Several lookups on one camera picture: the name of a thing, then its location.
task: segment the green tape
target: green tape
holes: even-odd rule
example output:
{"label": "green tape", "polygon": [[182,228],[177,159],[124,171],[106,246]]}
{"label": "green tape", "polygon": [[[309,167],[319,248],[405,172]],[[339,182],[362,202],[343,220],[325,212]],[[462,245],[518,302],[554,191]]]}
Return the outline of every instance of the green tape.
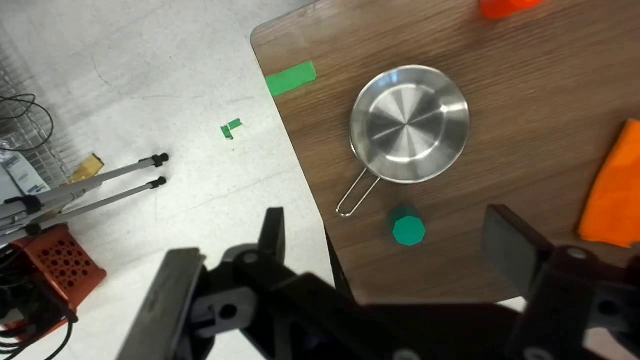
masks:
{"label": "green tape", "polygon": [[240,119],[235,119],[228,124],[230,130],[240,127],[240,125],[242,125],[242,122],[240,122]]}
{"label": "green tape", "polygon": [[225,138],[228,138],[229,140],[233,140],[234,136],[231,135],[231,130],[229,129],[228,126],[221,126],[220,129],[222,129],[222,133],[225,135]]}
{"label": "green tape", "polygon": [[290,92],[306,83],[310,83],[317,77],[316,68],[311,61],[306,61],[278,74],[267,76],[267,86],[271,96]]}

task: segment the red basket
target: red basket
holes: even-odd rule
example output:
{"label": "red basket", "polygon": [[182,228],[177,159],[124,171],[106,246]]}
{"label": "red basket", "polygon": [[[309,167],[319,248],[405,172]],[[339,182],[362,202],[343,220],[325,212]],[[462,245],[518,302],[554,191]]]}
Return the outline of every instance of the red basket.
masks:
{"label": "red basket", "polygon": [[[33,240],[12,243],[22,247],[34,266],[52,288],[67,301],[74,313],[87,296],[104,280],[107,272],[99,268],[69,233],[67,224],[56,225]],[[55,329],[66,321],[60,322]],[[8,323],[6,329],[21,327],[22,322]]]}

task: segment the pan handle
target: pan handle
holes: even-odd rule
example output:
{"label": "pan handle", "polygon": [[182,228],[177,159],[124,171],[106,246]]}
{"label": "pan handle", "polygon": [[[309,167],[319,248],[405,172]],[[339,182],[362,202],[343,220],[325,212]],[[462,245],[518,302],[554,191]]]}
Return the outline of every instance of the pan handle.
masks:
{"label": "pan handle", "polygon": [[342,200],[340,200],[340,202],[338,203],[338,206],[335,208],[335,212],[338,213],[338,215],[342,216],[343,218],[348,218],[351,215],[353,215],[353,213],[356,211],[356,209],[358,209],[358,207],[360,206],[360,204],[364,201],[364,199],[367,197],[367,195],[371,192],[371,190],[373,190],[373,187],[376,186],[376,184],[378,184],[378,181],[380,181],[380,178],[377,178],[373,184],[369,187],[369,189],[367,190],[367,192],[364,193],[364,195],[362,196],[362,198],[360,198],[360,201],[358,201],[358,203],[353,207],[353,209],[351,209],[351,211],[349,211],[348,213],[341,213],[340,212],[340,207],[342,206],[342,203],[347,199],[347,197],[349,197],[349,194],[351,193],[351,191],[353,190],[354,187],[356,187],[356,184],[358,184],[358,182],[360,181],[360,179],[362,178],[362,176],[364,176],[364,174],[367,172],[367,169],[365,168],[364,170],[362,170],[362,172],[360,173],[360,176],[358,176],[358,179],[356,179],[356,181],[353,182],[353,185],[351,185],[351,188],[349,188],[349,190],[347,191],[346,194],[344,194],[344,196],[342,197]]}

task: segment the wire rack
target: wire rack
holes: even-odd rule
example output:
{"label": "wire rack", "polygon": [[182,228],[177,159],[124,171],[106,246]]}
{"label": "wire rack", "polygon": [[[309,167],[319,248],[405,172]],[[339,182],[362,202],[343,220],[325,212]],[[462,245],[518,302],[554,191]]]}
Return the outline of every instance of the wire rack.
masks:
{"label": "wire rack", "polygon": [[[19,93],[12,82],[10,71],[4,66],[0,56],[0,95],[11,97]],[[20,115],[28,106],[29,104],[22,102],[0,102],[0,118]],[[16,148],[36,146],[47,138],[50,131],[51,123],[48,116],[36,106],[30,107],[24,116],[17,119],[0,120],[0,141],[5,140]],[[71,171],[60,153],[50,142],[33,151],[23,152],[22,155],[51,188],[66,184],[71,176]]]}

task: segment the orange cloth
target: orange cloth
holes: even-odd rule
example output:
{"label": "orange cloth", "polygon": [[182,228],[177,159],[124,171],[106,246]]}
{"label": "orange cloth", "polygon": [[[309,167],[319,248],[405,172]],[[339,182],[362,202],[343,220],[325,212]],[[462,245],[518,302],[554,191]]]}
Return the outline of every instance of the orange cloth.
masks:
{"label": "orange cloth", "polygon": [[579,233],[621,247],[640,242],[640,121],[625,124],[591,189]]}

